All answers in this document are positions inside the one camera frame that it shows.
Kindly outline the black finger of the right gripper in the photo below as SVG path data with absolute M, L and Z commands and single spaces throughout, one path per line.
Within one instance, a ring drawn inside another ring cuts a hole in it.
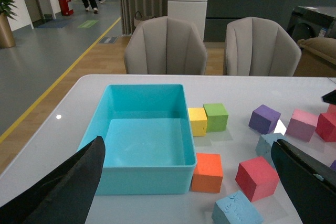
M 322 101 L 328 104 L 336 104 L 336 90 L 323 95 Z

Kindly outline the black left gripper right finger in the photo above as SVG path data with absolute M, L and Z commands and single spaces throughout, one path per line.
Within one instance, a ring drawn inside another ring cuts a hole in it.
M 335 223 L 335 171 L 288 143 L 276 140 L 271 158 L 303 223 Z

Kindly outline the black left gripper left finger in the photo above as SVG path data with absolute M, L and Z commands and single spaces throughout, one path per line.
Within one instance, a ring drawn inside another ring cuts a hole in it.
M 101 136 L 5 205 L 1 223 L 85 223 L 106 148 Z

